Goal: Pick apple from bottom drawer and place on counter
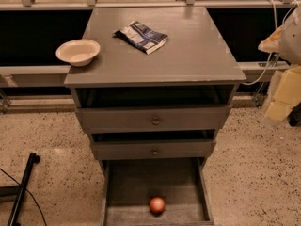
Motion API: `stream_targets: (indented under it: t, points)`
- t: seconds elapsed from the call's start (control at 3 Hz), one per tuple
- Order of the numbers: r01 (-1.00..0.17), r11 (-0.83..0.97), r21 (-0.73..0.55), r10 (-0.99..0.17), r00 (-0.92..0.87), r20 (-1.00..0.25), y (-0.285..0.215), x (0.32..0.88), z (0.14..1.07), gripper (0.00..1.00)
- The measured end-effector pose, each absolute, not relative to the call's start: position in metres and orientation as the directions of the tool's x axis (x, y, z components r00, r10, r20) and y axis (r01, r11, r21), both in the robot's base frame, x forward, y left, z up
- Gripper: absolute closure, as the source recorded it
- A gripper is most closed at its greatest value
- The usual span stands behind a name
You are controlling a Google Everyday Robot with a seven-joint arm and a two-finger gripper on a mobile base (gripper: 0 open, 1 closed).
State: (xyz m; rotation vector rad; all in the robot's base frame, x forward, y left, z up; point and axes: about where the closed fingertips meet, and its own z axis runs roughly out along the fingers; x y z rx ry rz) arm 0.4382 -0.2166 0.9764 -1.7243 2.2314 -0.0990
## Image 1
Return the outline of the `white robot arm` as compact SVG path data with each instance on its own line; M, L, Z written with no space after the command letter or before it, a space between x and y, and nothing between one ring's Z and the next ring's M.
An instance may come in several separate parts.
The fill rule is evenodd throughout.
M285 72L275 72L269 87L264 117L270 121L284 121L301 103L301 7L298 6L258 49L279 53L291 64Z

